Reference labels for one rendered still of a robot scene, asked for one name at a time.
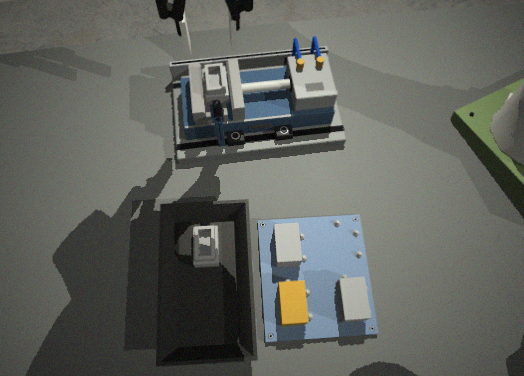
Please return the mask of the grey metal parallel bar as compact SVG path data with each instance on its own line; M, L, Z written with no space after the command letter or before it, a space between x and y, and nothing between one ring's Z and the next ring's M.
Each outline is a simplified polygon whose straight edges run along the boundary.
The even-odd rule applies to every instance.
M223 119L224 121L228 121L228 112L227 112L227 104L222 103L222 111L223 111Z

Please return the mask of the grey narrow flat bar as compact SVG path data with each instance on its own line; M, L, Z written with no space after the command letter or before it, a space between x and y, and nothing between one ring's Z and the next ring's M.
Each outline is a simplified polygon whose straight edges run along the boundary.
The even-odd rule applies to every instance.
M205 97L205 88L204 88L203 70L202 70L202 80L203 80L203 90L204 90L204 100L205 100L206 119L207 119L207 123L212 123L210 105L207 105L206 97Z

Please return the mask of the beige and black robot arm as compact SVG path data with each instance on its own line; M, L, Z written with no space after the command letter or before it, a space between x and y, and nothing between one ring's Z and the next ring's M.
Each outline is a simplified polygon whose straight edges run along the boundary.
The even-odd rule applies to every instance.
M510 93L503 106L493 115L490 130L500 150L524 165L523 85L524 82L514 93Z

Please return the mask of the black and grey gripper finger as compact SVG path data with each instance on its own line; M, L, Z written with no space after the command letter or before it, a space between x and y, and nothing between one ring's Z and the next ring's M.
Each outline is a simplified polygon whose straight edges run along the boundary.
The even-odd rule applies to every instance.
M240 13L253 10L253 0L225 0L230 17L232 51L237 51L237 33L240 29Z
M179 36L182 36L185 54L186 56L191 55L190 37L184 11L186 0L174 0L174 3L168 3L168 0L155 1L161 19L167 19L169 17L175 20L177 33Z

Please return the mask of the yellow rectangular block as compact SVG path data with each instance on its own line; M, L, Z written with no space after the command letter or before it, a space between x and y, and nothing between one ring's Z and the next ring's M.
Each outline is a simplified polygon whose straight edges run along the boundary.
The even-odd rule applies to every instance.
M305 281L278 283L281 326L306 325L309 322Z

